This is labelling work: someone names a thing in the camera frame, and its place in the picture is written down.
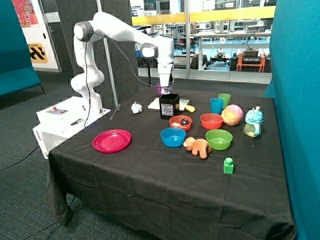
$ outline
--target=pink plate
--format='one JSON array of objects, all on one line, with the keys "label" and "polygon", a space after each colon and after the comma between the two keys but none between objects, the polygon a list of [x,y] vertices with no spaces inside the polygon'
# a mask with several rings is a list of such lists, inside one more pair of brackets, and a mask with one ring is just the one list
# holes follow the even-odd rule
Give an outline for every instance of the pink plate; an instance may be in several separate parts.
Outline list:
[{"label": "pink plate", "polygon": [[115,153],[125,149],[131,143],[129,132],[121,129],[105,131],[92,142],[95,149],[102,153]]}]

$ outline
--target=green bowl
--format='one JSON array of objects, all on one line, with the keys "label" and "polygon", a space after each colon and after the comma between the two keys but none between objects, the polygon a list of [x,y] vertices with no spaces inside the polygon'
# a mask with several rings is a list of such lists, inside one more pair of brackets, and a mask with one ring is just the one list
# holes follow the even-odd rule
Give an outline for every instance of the green bowl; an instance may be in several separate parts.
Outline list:
[{"label": "green bowl", "polygon": [[226,130],[213,129],[206,132],[205,138],[212,149],[225,150],[229,147],[233,137],[232,134]]}]

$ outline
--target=glass wall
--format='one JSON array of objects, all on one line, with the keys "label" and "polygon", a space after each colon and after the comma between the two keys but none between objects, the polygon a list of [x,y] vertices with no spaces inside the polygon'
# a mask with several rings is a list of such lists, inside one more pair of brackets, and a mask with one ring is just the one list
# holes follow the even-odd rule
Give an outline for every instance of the glass wall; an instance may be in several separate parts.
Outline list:
[{"label": "glass wall", "polygon": [[[136,28],[173,38],[175,77],[255,83],[271,81],[275,5],[276,0],[131,0]],[[143,76],[145,63],[137,60]],[[157,76],[157,63],[149,67]]]}]

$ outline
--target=green block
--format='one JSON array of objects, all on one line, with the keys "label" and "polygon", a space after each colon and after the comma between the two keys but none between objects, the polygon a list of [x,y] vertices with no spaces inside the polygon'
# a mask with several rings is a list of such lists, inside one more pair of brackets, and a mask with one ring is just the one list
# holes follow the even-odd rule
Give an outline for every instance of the green block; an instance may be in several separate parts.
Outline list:
[{"label": "green block", "polygon": [[225,174],[232,174],[234,172],[234,161],[232,160],[232,158],[227,157],[224,160],[223,172]]}]

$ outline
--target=baby bottle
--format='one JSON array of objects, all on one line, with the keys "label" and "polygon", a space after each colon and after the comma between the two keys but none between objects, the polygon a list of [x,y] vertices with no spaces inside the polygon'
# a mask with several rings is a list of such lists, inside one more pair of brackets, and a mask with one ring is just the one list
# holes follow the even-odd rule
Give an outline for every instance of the baby bottle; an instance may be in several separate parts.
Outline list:
[{"label": "baby bottle", "polygon": [[257,106],[255,109],[248,111],[245,116],[244,133],[250,137],[256,137],[261,134],[260,125],[264,121],[264,114],[260,111],[260,107]]}]

